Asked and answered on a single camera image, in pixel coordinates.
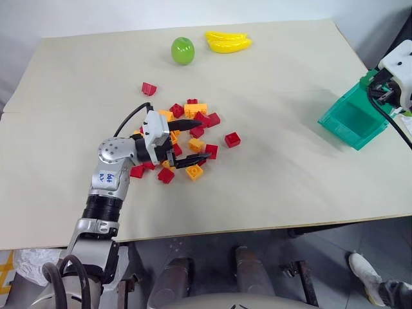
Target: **toy apple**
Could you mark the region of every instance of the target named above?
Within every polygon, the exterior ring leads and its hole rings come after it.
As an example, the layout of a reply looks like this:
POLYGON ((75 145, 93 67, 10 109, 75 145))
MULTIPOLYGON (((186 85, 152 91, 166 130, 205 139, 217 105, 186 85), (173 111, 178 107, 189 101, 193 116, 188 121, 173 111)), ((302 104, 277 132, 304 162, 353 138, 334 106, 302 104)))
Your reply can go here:
POLYGON ((178 37, 172 44, 172 58, 178 64, 186 65, 194 58, 194 46, 186 37, 178 37))

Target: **teal container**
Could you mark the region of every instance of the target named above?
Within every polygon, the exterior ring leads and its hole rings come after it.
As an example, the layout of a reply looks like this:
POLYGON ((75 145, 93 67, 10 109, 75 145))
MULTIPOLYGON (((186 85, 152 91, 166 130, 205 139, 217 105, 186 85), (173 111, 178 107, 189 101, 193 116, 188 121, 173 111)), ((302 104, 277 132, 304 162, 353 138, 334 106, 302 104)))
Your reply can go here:
MULTIPOLYGON (((370 73, 366 77, 373 76, 375 72, 370 73)), ((356 150, 388 126, 388 121, 370 104, 366 94, 367 84, 361 79, 318 120, 325 129, 356 150)), ((391 113, 389 104, 381 108, 387 114, 391 113)))

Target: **cable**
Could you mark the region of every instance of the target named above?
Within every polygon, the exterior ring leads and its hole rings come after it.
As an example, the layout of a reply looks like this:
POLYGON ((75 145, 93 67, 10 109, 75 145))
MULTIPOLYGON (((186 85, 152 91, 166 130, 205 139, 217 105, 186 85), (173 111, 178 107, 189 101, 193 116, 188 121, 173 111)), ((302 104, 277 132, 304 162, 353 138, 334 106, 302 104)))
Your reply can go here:
POLYGON ((53 263, 45 263, 41 270, 46 280, 53 285, 56 308, 67 309, 66 291, 59 269, 53 263))
POLYGON ((376 104, 375 100, 373 99, 371 95, 371 86, 369 86, 366 89, 366 94, 368 96, 369 102, 372 104, 372 106, 393 126, 395 130, 397 130, 398 134, 400 137, 402 137, 405 141, 405 143, 411 148, 412 150, 412 142, 410 139, 406 136, 406 134, 402 131, 402 129, 397 125, 397 123, 387 114, 385 113, 379 106, 376 104))
POLYGON ((120 133, 120 131, 123 129, 124 125, 127 124, 127 122, 130 120, 131 117, 133 117, 135 114, 137 114, 141 109, 144 107, 146 108, 151 108, 150 102, 143 103, 140 105, 138 108, 136 108, 134 111, 132 111, 124 120, 123 122, 119 125, 118 129, 116 130, 115 134, 113 137, 117 137, 117 135, 120 133))
POLYGON ((68 262, 71 262, 76 270, 77 275, 80 280, 80 289, 82 291, 82 309, 91 308, 91 297, 90 297, 90 284, 88 279, 88 274, 84 268, 82 262, 75 257, 73 254, 66 256, 60 264, 60 274, 63 275, 64 269, 66 268, 68 262))

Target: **white sneaker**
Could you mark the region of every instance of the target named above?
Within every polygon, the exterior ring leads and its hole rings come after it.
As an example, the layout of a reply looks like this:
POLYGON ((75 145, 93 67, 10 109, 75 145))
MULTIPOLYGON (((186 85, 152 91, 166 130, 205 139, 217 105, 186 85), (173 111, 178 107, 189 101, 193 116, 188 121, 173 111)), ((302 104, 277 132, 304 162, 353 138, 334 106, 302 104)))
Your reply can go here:
POLYGON ((349 266, 365 286, 366 295, 372 304, 384 307, 385 304, 379 296, 379 285, 382 278, 376 273, 372 265, 358 253, 349 256, 349 266))

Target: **toy banana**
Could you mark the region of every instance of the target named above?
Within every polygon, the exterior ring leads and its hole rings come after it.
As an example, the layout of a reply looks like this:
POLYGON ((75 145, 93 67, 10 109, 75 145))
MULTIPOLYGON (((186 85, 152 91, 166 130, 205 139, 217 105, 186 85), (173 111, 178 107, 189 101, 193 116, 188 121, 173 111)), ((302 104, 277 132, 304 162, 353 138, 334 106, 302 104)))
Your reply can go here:
POLYGON ((208 41, 211 50, 216 53, 234 53, 248 48, 252 44, 251 39, 237 41, 208 41))
POLYGON ((208 31, 205 33, 208 41, 235 41, 246 39, 247 33, 225 33, 217 31, 208 31))

